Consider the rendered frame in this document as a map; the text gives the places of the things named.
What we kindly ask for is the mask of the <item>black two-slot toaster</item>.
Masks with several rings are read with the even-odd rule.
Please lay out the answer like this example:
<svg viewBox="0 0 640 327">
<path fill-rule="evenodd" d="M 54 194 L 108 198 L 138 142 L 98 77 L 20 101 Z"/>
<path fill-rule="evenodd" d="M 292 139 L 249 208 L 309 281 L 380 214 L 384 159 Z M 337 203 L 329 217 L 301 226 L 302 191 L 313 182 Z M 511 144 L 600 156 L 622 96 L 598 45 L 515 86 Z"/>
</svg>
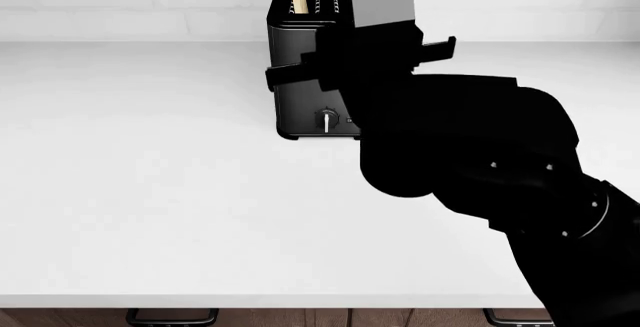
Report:
<svg viewBox="0 0 640 327">
<path fill-rule="evenodd" d="M 266 17 L 270 67 L 299 64 L 304 53 L 315 51 L 317 29 L 338 23 L 347 11 L 341 0 L 307 0 L 309 14 L 294 14 L 292 0 L 272 0 Z M 276 131 L 288 140 L 300 137 L 359 138 L 342 97 L 337 91 L 323 92 L 317 80 L 290 83 L 275 88 Z M 329 107 L 340 115 L 340 123 L 329 134 L 316 127 L 315 113 Z"/>
</svg>

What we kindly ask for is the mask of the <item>black toaster dial knob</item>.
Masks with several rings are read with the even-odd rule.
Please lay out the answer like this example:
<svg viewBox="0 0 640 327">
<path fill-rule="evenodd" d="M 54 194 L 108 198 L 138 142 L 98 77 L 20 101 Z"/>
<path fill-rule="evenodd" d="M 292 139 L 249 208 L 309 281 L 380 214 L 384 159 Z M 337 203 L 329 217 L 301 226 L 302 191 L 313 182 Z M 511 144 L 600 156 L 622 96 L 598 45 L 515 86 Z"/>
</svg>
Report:
<svg viewBox="0 0 640 327">
<path fill-rule="evenodd" d="M 332 129 L 340 123 L 340 115 L 336 110 L 329 107 L 317 110 L 315 113 L 316 127 L 324 134 L 329 134 Z"/>
</svg>

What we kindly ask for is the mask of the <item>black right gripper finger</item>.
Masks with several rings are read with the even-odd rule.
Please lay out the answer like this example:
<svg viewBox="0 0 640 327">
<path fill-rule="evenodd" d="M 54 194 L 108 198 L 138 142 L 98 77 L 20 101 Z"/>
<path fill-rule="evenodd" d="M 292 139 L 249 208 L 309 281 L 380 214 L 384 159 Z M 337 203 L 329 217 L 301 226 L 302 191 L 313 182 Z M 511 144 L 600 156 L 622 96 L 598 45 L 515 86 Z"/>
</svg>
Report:
<svg viewBox="0 0 640 327">
<path fill-rule="evenodd" d="M 274 92 L 277 86 L 316 80 L 318 75 L 318 69 L 315 65 L 304 63 L 270 67 L 265 71 L 270 92 Z"/>
<path fill-rule="evenodd" d="M 422 45 L 422 62 L 438 62 L 452 59 L 454 56 L 457 38 L 450 36 L 446 41 L 423 44 Z"/>
</svg>

